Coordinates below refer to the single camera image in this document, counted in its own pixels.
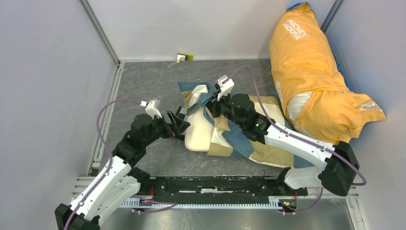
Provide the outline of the blue beige checkered pillowcase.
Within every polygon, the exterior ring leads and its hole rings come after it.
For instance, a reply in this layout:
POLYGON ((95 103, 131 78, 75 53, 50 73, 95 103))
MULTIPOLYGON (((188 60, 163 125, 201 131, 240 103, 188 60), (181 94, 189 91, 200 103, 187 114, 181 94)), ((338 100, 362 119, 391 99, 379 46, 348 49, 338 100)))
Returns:
MULTIPOLYGON (((212 95, 214 86, 207 82, 180 81, 178 86, 182 94, 182 92, 190 91, 192 86, 197 86, 200 84, 206 85, 209 93, 212 95)), ((209 100, 208 95, 203 97, 204 106, 207 100, 209 100)), ((230 157, 246 157, 256 163, 279 168, 307 168, 312 166, 312 163, 286 150, 249 140, 242 133, 241 128, 229 120, 228 125, 231 130, 225 131, 223 133, 223 137, 234 149, 230 157)))

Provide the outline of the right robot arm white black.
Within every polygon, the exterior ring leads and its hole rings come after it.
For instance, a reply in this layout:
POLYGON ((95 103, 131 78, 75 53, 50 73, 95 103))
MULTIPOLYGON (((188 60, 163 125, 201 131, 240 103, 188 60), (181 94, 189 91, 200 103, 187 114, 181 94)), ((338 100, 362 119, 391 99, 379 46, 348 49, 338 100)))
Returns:
POLYGON ((264 110, 259 113, 246 94, 223 95, 215 92, 206 104, 214 116, 224 116, 234 123, 249 140, 286 150, 312 164, 312 167, 288 167, 280 173, 277 191, 290 195, 302 187, 322 187, 337 196, 347 196, 360 175, 359 162, 351 145, 344 141, 336 144, 323 142, 293 131, 264 110))

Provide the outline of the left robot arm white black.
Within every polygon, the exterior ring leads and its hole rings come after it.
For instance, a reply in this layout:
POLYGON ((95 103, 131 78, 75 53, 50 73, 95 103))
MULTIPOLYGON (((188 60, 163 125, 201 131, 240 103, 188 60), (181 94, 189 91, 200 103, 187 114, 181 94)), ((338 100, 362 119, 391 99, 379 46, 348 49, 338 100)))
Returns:
POLYGON ((136 164, 146 148, 160 138, 184 139, 190 126, 185 108, 162 117, 139 114, 91 184, 70 204, 55 209, 59 230, 99 230, 104 221, 130 196, 150 190, 150 175, 136 164))

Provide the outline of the cream white pillow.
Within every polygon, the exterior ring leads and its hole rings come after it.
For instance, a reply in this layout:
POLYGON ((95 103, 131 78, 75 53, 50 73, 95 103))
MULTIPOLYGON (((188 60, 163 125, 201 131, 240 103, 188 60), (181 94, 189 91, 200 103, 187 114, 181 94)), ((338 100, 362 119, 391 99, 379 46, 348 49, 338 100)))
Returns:
POLYGON ((234 149, 223 137, 225 131, 231 130, 228 120, 223 115, 213 118, 203 105, 204 96, 211 98, 208 87, 204 84, 192 86, 182 95, 185 97, 187 121, 191 124, 185 133, 186 148, 206 152, 210 156, 230 157, 234 149))

